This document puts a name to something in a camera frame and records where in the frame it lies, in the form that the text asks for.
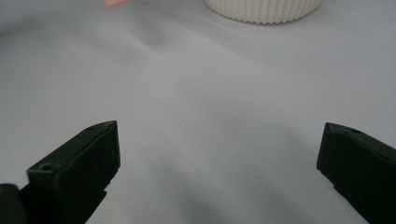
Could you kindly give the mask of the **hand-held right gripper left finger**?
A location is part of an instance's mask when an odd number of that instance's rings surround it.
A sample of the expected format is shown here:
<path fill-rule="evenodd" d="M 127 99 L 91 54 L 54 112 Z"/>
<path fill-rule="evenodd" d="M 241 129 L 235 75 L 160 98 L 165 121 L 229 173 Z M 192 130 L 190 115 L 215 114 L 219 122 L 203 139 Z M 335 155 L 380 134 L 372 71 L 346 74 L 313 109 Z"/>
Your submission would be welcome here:
<path fill-rule="evenodd" d="M 118 123 L 86 128 L 27 170 L 29 224 L 85 224 L 120 168 Z"/>

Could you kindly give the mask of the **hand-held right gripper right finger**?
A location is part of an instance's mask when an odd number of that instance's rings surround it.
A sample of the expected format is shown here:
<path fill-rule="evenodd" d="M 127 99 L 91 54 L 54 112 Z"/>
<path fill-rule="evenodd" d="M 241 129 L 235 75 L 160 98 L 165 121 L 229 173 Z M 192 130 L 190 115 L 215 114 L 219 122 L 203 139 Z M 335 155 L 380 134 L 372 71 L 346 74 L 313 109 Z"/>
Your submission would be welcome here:
<path fill-rule="evenodd" d="M 369 224 L 396 224 L 396 148 L 328 122 L 317 169 Z"/>

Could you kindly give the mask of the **white ribbed plastic basket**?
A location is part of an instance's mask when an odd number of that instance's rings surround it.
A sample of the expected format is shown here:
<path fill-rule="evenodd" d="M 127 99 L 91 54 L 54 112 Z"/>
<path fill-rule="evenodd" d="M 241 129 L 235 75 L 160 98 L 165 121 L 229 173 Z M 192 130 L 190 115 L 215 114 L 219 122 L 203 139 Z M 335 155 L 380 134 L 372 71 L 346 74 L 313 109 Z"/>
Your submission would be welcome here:
<path fill-rule="evenodd" d="M 279 24 L 299 20 L 322 0 L 205 0 L 214 12 L 235 21 Z"/>

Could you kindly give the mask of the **pink hairbrush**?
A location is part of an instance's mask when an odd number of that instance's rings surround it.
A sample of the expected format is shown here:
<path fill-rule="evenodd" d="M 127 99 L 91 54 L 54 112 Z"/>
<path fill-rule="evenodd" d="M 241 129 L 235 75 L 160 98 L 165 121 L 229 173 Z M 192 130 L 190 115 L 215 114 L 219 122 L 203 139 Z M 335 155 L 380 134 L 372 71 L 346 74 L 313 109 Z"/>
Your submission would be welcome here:
<path fill-rule="evenodd" d="M 119 4 L 123 4 L 128 0 L 102 0 L 105 7 L 114 7 Z"/>

